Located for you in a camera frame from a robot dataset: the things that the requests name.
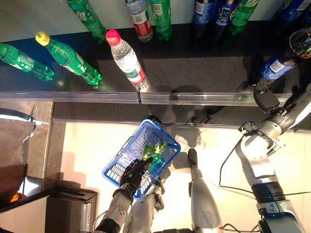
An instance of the orange object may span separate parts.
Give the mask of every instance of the orange object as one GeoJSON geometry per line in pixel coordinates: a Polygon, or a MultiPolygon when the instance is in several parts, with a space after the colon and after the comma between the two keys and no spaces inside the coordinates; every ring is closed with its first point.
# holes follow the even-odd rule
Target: orange object
{"type": "Polygon", "coordinates": [[[26,196],[22,193],[16,193],[10,202],[18,201],[20,199],[26,198],[26,196]]]}

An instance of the white backdrop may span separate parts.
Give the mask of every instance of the white backdrop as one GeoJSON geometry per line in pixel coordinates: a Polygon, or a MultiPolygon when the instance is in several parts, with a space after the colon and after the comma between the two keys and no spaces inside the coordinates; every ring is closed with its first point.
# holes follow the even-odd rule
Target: white backdrop
{"type": "MultiPolygon", "coordinates": [[[[251,20],[270,20],[285,0],[260,0],[251,20]]],[[[125,0],[89,0],[108,29],[133,27],[125,0]]],[[[172,23],[190,23],[195,0],[171,0],[172,23]]],[[[86,32],[66,0],[0,0],[0,42],[34,37],[38,31],[51,35],[86,32]]]]}

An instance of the shelf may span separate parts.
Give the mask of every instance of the shelf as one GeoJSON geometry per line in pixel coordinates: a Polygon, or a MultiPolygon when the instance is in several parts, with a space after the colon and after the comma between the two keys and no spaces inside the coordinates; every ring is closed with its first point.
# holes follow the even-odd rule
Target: shelf
{"type": "MultiPolygon", "coordinates": [[[[150,88],[140,94],[142,104],[256,106],[252,87],[247,86],[246,81],[254,65],[262,66],[264,59],[279,46],[278,40],[270,36],[269,25],[269,22],[250,22],[245,33],[236,37],[225,34],[218,44],[208,38],[193,42],[189,24],[174,25],[170,42],[154,37],[144,44],[138,41],[133,29],[118,31],[134,48],[147,74],[150,88]]],[[[108,45],[98,45],[90,33],[52,38],[70,45],[98,69],[104,85],[94,89],[86,84],[59,66],[47,49],[31,38],[8,44],[51,66],[56,73],[54,80],[42,82],[0,62],[0,99],[138,103],[134,87],[112,60],[108,45]]],[[[281,103],[291,95],[294,85],[304,85],[303,81],[309,80],[310,68],[305,63],[280,80],[280,88],[275,92],[281,103]]]]}

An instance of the green bottle in basket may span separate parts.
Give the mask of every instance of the green bottle in basket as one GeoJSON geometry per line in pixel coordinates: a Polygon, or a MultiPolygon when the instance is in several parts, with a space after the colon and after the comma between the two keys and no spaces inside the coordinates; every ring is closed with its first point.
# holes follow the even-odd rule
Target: green bottle in basket
{"type": "Polygon", "coordinates": [[[158,143],[155,147],[152,145],[146,145],[142,154],[143,160],[147,160],[149,157],[153,157],[153,161],[148,167],[151,175],[156,175],[158,170],[164,166],[165,160],[162,157],[162,153],[168,147],[165,142],[158,143]]]}

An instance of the clear water bottle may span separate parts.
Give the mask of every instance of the clear water bottle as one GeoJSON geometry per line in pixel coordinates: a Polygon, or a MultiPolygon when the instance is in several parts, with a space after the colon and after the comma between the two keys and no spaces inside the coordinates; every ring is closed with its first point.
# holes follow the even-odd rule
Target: clear water bottle
{"type": "Polygon", "coordinates": [[[131,84],[137,91],[147,91],[149,86],[146,80],[146,74],[141,68],[133,48],[121,39],[116,30],[109,30],[106,33],[106,40],[111,46],[113,59],[131,84]]]}

